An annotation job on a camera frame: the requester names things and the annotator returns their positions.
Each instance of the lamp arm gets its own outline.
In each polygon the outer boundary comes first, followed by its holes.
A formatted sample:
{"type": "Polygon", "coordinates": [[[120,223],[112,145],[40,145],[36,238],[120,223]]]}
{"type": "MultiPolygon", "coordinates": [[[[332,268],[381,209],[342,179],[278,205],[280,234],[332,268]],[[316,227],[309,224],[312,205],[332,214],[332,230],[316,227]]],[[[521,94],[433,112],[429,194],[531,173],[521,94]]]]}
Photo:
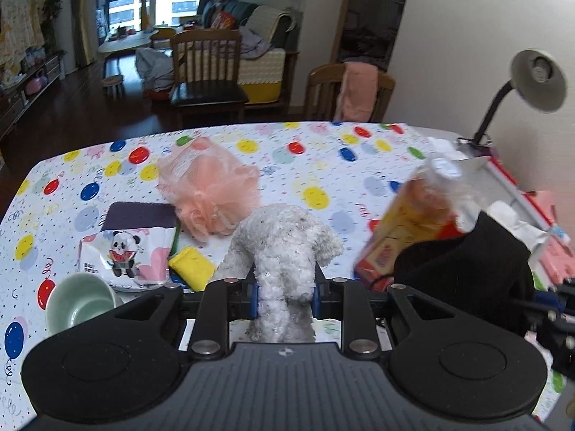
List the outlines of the lamp arm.
{"type": "Polygon", "coordinates": [[[510,81],[507,81],[501,89],[499,89],[499,92],[497,94],[495,94],[495,97],[493,98],[493,102],[491,102],[491,105],[489,106],[489,110],[485,114],[483,121],[481,123],[481,126],[479,126],[479,129],[473,135],[473,139],[471,140],[472,145],[475,145],[475,146],[479,145],[479,143],[481,142],[481,139],[483,139],[483,136],[485,135],[485,131],[487,131],[487,128],[489,127],[489,124],[491,123],[491,120],[493,119],[493,116],[495,115],[495,111],[497,110],[497,108],[499,107],[499,104],[501,103],[501,100],[503,100],[503,98],[508,93],[510,93],[513,89],[514,89],[514,87],[511,84],[511,80],[510,80],[510,81]]]}

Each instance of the wooden floor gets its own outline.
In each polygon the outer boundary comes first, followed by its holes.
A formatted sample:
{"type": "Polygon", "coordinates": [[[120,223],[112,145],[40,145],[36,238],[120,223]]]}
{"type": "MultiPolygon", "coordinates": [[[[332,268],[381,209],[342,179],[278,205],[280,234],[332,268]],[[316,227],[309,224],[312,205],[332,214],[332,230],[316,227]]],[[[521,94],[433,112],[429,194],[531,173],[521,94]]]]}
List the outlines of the wooden floor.
{"type": "MultiPolygon", "coordinates": [[[[116,71],[116,63],[108,67],[116,71]]],[[[0,142],[6,166],[0,170],[0,220],[20,183],[39,161],[94,144],[179,129],[168,102],[142,97],[142,84],[134,58],[120,60],[125,76],[125,97],[107,97],[100,81],[102,65],[93,64],[53,83],[31,105],[16,128],[0,142]]],[[[247,111],[247,122],[283,120],[277,110],[247,111]]],[[[230,116],[201,115],[184,120],[184,128],[223,125],[230,116]]]]}

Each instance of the table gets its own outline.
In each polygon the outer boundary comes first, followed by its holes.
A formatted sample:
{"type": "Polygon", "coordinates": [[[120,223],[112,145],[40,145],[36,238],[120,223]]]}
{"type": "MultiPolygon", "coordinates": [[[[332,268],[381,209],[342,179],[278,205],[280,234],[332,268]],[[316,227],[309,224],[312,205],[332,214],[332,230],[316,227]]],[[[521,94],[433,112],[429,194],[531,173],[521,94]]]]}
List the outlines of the table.
{"type": "MultiPolygon", "coordinates": [[[[34,411],[19,382],[22,360],[48,334],[44,310],[51,287],[76,271],[79,240],[98,231],[117,200],[160,202],[156,162],[198,136],[227,147],[245,164],[260,168],[262,203],[308,208],[329,223],[345,252],[325,269],[328,277],[352,277],[358,251],[393,200],[399,184],[433,152],[431,144],[406,125],[370,123],[262,123],[176,131],[119,140],[74,150],[37,164],[0,223],[0,332],[20,332],[11,349],[0,344],[5,365],[0,384],[0,425],[20,427],[34,411]]],[[[229,237],[207,244],[180,235],[215,264],[229,237]]],[[[236,321],[231,338],[243,338],[236,321]]],[[[335,321],[315,322],[318,341],[339,341],[335,321]]],[[[545,418],[558,393],[550,375],[536,409],[545,418]]]]}
{"type": "Polygon", "coordinates": [[[106,39],[98,48],[98,54],[104,63],[103,78],[106,77],[106,62],[108,59],[113,57],[119,59],[121,56],[133,54],[137,48],[149,47],[152,43],[152,36],[156,33],[157,31],[150,33],[139,31],[136,34],[115,41],[106,39]]]}

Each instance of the potted plant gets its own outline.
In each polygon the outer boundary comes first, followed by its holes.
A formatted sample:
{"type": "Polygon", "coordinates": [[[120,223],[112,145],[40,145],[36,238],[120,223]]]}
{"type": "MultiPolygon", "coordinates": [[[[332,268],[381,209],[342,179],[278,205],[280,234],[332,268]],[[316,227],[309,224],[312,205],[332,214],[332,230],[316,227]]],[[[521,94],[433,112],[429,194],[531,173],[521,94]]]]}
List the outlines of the potted plant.
{"type": "Polygon", "coordinates": [[[42,34],[44,34],[44,48],[47,54],[52,54],[56,51],[56,33],[54,30],[54,19],[56,19],[62,11],[61,0],[45,0],[42,6],[42,16],[44,20],[40,23],[42,34]]]}

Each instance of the pink shower puff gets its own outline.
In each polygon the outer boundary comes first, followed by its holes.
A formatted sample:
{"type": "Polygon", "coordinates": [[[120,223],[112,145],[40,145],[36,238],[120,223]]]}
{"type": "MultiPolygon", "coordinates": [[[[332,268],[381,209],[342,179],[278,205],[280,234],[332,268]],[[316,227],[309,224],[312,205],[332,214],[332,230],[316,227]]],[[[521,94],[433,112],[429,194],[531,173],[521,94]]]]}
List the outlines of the pink shower puff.
{"type": "Polygon", "coordinates": [[[157,188],[198,240],[231,234],[260,206],[258,167],[200,137],[157,161],[157,188]]]}

